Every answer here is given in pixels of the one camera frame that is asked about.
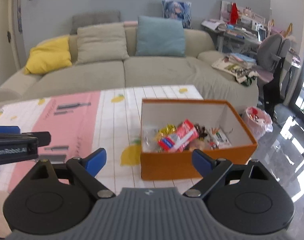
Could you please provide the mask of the cluttered desk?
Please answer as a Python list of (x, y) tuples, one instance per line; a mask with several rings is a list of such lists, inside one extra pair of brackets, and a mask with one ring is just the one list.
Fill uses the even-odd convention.
[(221, 1), (220, 18), (201, 23), (205, 31), (216, 37), (219, 52), (250, 53), (271, 35), (271, 26), (266, 18), (254, 13), (249, 7), (238, 7), (236, 3)]

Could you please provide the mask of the cream door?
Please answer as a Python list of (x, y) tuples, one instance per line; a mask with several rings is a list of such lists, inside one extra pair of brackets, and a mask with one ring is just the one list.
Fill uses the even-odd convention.
[(19, 69), (13, 0), (0, 0), (0, 86)]

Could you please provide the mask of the light blue cushion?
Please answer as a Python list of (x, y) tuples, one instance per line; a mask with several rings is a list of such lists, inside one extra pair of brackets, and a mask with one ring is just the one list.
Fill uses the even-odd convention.
[(136, 38), (137, 56), (185, 56), (185, 34), (178, 20), (139, 16)]

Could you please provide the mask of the red snack packet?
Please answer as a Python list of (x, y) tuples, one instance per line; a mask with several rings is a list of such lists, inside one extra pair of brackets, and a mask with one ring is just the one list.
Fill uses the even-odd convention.
[(175, 133), (160, 139), (157, 143), (165, 152), (182, 152), (190, 142), (197, 138), (198, 133), (194, 124), (186, 119), (176, 128)]

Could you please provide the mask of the beige sofa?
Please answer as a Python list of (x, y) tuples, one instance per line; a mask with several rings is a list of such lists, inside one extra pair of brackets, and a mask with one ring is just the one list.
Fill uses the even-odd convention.
[(73, 64), (45, 75), (21, 69), (0, 87), (0, 108), (6, 104), (95, 90), (143, 86), (193, 85), (204, 99), (227, 100), (242, 113), (256, 106), (256, 81), (248, 87), (212, 68), (223, 57), (209, 33), (185, 29), (185, 57), (136, 56), (136, 27), (125, 27), (129, 58), (124, 61)]

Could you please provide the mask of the yellow snack packet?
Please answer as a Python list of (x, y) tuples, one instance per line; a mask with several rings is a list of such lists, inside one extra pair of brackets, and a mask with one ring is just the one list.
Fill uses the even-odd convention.
[(172, 133), (176, 132), (176, 126), (172, 124), (167, 124), (167, 126), (159, 129), (155, 135), (155, 140), (160, 140)]

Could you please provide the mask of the grey cushion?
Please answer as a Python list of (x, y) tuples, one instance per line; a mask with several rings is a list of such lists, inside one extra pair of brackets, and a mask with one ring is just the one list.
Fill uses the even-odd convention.
[(71, 35), (77, 34), (77, 29), (90, 25), (116, 23), (121, 21), (121, 12), (118, 10), (84, 12), (72, 17)]

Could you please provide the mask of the pink cushion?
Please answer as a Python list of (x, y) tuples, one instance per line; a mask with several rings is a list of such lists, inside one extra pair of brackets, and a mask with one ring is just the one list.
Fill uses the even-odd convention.
[(124, 27), (136, 27), (138, 25), (137, 21), (124, 21)]

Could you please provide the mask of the yellow cushion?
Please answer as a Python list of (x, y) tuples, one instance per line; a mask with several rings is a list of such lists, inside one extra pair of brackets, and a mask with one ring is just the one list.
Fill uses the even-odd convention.
[(24, 67), (24, 74), (44, 75), (72, 66), (68, 35), (51, 38), (33, 47)]

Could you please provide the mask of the pink trash bag bin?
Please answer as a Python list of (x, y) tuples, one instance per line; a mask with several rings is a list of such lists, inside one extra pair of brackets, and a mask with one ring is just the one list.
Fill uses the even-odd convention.
[(247, 107), (242, 114), (242, 119), (256, 140), (262, 138), (266, 133), (273, 132), (271, 117), (257, 107)]

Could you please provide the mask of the dark brown snack packet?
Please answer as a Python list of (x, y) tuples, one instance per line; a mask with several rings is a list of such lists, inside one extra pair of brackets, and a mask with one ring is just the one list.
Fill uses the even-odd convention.
[(208, 136), (208, 132), (204, 126), (201, 126), (199, 124), (194, 124), (194, 127), (198, 133), (198, 139), (204, 140)]

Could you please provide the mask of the grey office chair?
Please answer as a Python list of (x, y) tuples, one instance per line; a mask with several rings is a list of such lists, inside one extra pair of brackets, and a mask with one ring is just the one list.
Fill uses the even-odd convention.
[(259, 74), (258, 84), (263, 86), (273, 80), (278, 63), (286, 57), (291, 41), (280, 33), (269, 35), (260, 44), (256, 54), (255, 70)]

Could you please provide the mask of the anime print cushion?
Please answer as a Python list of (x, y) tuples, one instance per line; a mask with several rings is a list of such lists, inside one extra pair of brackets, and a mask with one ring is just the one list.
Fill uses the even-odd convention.
[(181, 21), (183, 28), (191, 29), (191, 2), (162, 0), (164, 18)]

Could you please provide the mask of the white breadstick snack packet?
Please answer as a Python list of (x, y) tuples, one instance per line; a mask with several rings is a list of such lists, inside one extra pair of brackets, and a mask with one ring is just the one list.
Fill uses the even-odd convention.
[(217, 148), (231, 148), (232, 144), (224, 131), (220, 127), (211, 128), (209, 130), (209, 135), (212, 142), (216, 145)]

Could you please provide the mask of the orange cardboard box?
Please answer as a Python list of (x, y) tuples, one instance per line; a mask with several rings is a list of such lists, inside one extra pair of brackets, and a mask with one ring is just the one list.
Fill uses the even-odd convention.
[(245, 164), (257, 148), (239, 113), (224, 100), (144, 99), (141, 136), (143, 180), (199, 177), (193, 150)]

